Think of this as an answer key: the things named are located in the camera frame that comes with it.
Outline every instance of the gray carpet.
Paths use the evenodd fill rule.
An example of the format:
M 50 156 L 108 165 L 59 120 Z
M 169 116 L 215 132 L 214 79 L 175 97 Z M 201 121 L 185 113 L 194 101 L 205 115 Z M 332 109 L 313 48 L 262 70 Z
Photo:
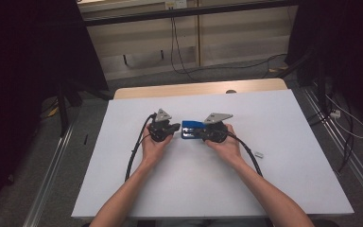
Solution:
M 283 58 L 272 61 L 271 67 L 281 66 L 282 60 Z M 243 66 L 257 62 L 260 61 L 224 64 L 222 67 Z M 191 77 L 200 81 L 259 79 L 265 74 L 266 70 L 267 65 L 263 64 L 245 69 L 203 70 L 191 74 Z M 167 72 L 132 79 L 117 79 L 109 81 L 109 85 L 113 94 L 115 90 L 121 87 L 190 82 L 194 81 L 186 75 Z M 286 83 L 293 90 L 304 115 L 314 114 L 315 112 L 303 94 L 303 89 L 298 87 L 294 75 L 287 78 Z M 63 155 L 55 183 L 44 205 L 39 226 L 81 226 L 84 223 L 81 220 L 71 218 L 70 215 L 94 150 L 107 103 L 89 95 L 83 94 L 83 97 L 84 103 L 81 108 L 68 109 L 70 112 L 79 112 L 79 114 L 68 148 Z M 337 151 L 336 144 L 322 124 L 318 124 L 312 129 L 329 163 L 333 168 L 337 168 L 342 156 Z M 58 144 L 59 133 L 60 121 L 57 115 L 41 122 L 40 129 L 27 156 L 15 173 L 15 184 L 6 186 L 0 193 L 0 226 L 22 226 L 25 222 L 27 212 L 42 183 L 44 173 Z M 354 150 L 356 150 L 357 156 L 363 162 L 363 140 L 355 140 Z M 363 226 L 363 188 L 361 184 L 348 166 L 343 169 L 338 180 L 346 192 L 355 213 L 350 216 L 328 219 L 332 219 L 340 226 Z

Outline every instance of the white table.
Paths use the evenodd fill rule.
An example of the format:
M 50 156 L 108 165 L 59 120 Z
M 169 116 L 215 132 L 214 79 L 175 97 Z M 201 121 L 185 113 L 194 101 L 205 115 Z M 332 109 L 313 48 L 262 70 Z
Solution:
M 233 114 L 225 123 L 252 151 L 264 177 L 307 214 L 350 214 L 349 204 L 320 145 L 289 90 L 116 99 L 110 102 L 72 217 L 94 217 L 123 183 L 144 120 L 163 108 L 171 123 Z M 252 166 L 249 155 L 241 148 Z M 133 171 L 141 161 L 141 148 Z M 130 212 L 132 218 L 241 218 L 266 213 L 235 172 L 200 140 L 177 132 Z

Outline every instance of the person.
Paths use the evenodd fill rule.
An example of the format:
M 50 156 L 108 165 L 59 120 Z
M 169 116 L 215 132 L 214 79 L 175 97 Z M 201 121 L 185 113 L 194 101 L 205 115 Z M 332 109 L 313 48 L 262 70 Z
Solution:
M 234 133 L 232 125 L 226 125 Z M 105 202 L 96 214 L 90 226 L 122 226 L 140 189 L 143 187 L 150 170 L 164 156 L 164 148 L 170 143 L 173 135 L 163 142 L 153 141 L 147 127 L 144 130 L 143 159 L 129 179 Z M 222 143 L 209 140 L 205 144 L 232 167 L 240 179 L 260 202 L 275 226 L 314 226 L 302 208 L 289 196 L 259 176 L 242 158 L 238 141 L 228 136 Z

